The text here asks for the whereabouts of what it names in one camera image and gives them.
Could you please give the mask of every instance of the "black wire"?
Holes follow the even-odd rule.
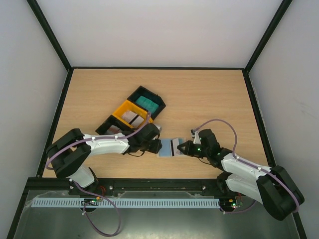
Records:
[[[198,158],[198,160],[201,161],[200,158]],[[203,162],[203,161],[201,161],[201,162],[204,163],[204,164],[211,165],[210,163],[205,163],[205,162]]]
[[[145,153],[145,151],[143,151],[143,153],[141,154],[141,155],[133,155],[133,154],[130,154],[130,153],[128,153],[130,156],[134,156],[134,157],[141,157],[141,156],[143,156],[144,155],[144,153]]]

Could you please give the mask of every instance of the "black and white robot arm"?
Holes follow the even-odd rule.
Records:
[[[114,135],[89,135],[75,128],[47,148],[49,160],[46,168],[54,170],[57,178],[70,178],[93,192],[98,182],[93,170],[83,165],[88,157],[107,153],[134,153],[138,150],[158,153],[161,149],[159,131],[152,123],[135,134],[124,131]]]
[[[262,166],[220,147],[210,129],[193,131],[192,135],[194,141],[187,141],[177,148],[185,155],[205,157],[212,166],[222,170],[217,177],[217,186],[222,193],[244,194],[263,204],[267,212],[280,221],[298,210],[305,201],[283,167]]]

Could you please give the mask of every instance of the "wall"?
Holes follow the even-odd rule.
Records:
[[[35,176],[66,77],[25,0],[0,7],[0,238]]]
[[[295,0],[251,71],[276,162],[304,194],[300,215],[318,238],[319,1]]]
[[[72,66],[245,67],[281,0],[38,2]]]

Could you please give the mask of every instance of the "table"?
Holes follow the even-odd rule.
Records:
[[[238,133],[236,153],[267,165],[240,70],[75,69],[53,141],[73,128],[96,134],[97,127],[140,85],[160,95],[166,104],[154,120],[162,126],[161,138],[190,140],[191,129],[213,118],[224,119]],[[234,135],[227,125],[212,122],[206,126],[222,147],[232,149]],[[148,152],[143,157],[97,155],[84,164],[98,178],[201,179],[221,173],[194,157],[158,158]],[[45,170],[43,177],[55,174]]]

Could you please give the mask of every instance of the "black metal frame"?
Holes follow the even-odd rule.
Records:
[[[50,144],[52,144],[53,137],[56,131],[56,127],[59,121],[59,117],[61,115],[61,111],[63,108],[63,104],[65,101],[65,97],[67,94],[67,90],[72,78],[73,70],[74,69],[157,69],[157,70],[241,70],[245,79],[247,91],[249,94],[249,98],[251,101],[251,105],[253,108],[253,112],[255,115],[256,123],[258,126],[259,134],[261,137],[261,141],[265,150],[265,155],[267,158],[267,162],[269,166],[274,167],[276,165],[271,147],[268,141],[268,137],[265,131],[264,123],[261,117],[261,113],[259,111],[259,106],[257,104],[256,96],[254,93],[254,89],[252,87],[249,72],[252,69],[253,65],[257,61],[259,55],[261,54],[262,50],[264,49],[265,45],[267,44],[268,40],[270,39],[272,33],[276,29],[277,25],[279,24],[281,18],[285,14],[286,10],[288,9],[292,0],[283,0],[280,7],[278,8],[275,16],[273,17],[272,21],[270,22],[266,32],[264,33],[262,39],[260,40],[257,48],[255,49],[251,59],[249,60],[246,68],[205,68],[205,67],[71,67],[70,63],[68,62],[59,42],[57,41],[49,23],[47,22],[42,10],[40,9],[36,0],[27,0],[31,9],[33,10],[35,16],[37,17],[39,23],[41,24],[43,30],[45,31],[47,37],[49,38],[52,46],[56,50],[58,56],[60,57],[63,65],[65,66],[66,70],[68,71],[65,84],[63,87],[63,91],[58,103],[58,107],[56,109],[53,122],[51,125],[51,129],[45,144],[45,148],[47,148]],[[45,163],[47,160],[47,156],[45,151],[42,154],[39,168],[37,171],[37,176],[34,178],[29,178],[25,189],[23,191],[21,200],[19,202],[16,214],[11,224],[10,231],[8,233],[7,238],[11,239],[14,237],[20,215],[22,213],[27,194],[29,190],[69,190],[69,181],[67,179],[57,179],[57,178],[42,178]],[[203,186],[206,185],[215,185],[216,179],[99,179],[99,181],[106,186],[107,194],[114,194],[120,193],[121,189],[124,187],[129,190],[137,190],[137,191],[151,191],[151,190],[177,190],[177,191],[187,191],[190,193],[201,193],[203,195],[215,196],[217,198],[223,199],[225,197],[233,197],[232,194],[227,196],[221,195],[217,188],[211,187],[209,190],[204,190]],[[306,239],[306,233],[303,228],[300,216],[298,213],[293,214],[295,223],[297,226],[297,230],[299,233],[300,238]]]

